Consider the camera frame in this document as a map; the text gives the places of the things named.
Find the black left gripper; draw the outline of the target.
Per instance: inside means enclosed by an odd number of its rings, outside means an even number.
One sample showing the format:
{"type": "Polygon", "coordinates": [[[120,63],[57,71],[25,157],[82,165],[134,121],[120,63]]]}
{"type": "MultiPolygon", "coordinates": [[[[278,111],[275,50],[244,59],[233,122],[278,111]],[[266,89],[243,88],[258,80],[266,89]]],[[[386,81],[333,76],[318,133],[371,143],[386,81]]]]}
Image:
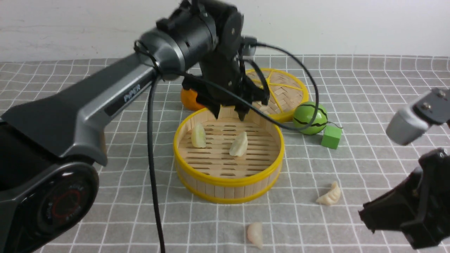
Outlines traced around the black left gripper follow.
{"type": "Polygon", "coordinates": [[[243,56],[252,56],[254,49],[249,45],[240,45],[227,59],[222,53],[212,51],[204,55],[198,52],[187,51],[184,55],[185,66],[192,67],[195,60],[199,60],[201,68],[200,76],[185,77],[182,88],[192,89],[198,94],[197,102],[206,107],[215,119],[219,118],[221,106],[234,106],[235,112],[241,122],[245,120],[250,111],[250,107],[242,104],[239,99],[235,99],[225,91],[222,91],[206,82],[212,82],[227,91],[236,94],[246,102],[252,104],[261,102],[267,105],[270,91],[265,80],[262,80],[262,87],[256,85],[246,74],[243,67],[243,56]]]}

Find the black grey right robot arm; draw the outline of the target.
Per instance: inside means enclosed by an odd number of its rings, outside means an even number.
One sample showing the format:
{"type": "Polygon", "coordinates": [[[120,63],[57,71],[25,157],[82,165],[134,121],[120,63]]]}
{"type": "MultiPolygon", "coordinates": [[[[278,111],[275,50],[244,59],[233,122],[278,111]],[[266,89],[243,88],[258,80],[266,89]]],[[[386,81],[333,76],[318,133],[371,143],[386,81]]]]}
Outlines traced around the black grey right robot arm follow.
{"type": "MultiPolygon", "coordinates": [[[[449,124],[449,90],[433,88],[398,110],[387,136],[408,145],[433,125],[449,124]]],[[[437,148],[418,159],[419,166],[398,186],[359,211],[365,226],[401,232],[413,249],[435,247],[449,237],[449,154],[437,148]]]]}

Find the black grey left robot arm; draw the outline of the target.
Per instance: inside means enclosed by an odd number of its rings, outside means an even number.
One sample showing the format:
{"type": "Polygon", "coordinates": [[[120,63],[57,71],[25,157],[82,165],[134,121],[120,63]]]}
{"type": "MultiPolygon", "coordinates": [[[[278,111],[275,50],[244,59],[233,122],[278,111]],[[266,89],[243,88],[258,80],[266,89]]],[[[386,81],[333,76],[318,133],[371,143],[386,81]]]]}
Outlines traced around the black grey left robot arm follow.
{"type": "Polygon", "coordinates": [[[99,188],[94,163],[107,164],[105,127],[160,80],[199,64],[183,88],[214,117],[234,107],[243,121],[250,104],[267,104],[267,88],[245,75],[243,14],[220,0],[183,0],[141,35],[134,52],[70,87],[19,104],[1,115],[1,252],[32,253],[74,227],[99,188]]]}

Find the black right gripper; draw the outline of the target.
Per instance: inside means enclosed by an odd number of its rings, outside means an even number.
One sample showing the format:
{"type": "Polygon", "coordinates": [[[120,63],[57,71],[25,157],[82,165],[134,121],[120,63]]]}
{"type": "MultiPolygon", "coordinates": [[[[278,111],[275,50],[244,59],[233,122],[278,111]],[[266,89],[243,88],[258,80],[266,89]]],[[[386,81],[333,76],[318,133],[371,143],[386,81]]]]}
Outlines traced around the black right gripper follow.
{"type": "Polygon", "coordinates": [[[359,211],[371,232],[401,232],[413,249],[438,246],[450,235],[450,157],[437,148],[418,163],[399,185],[359,211]]]}

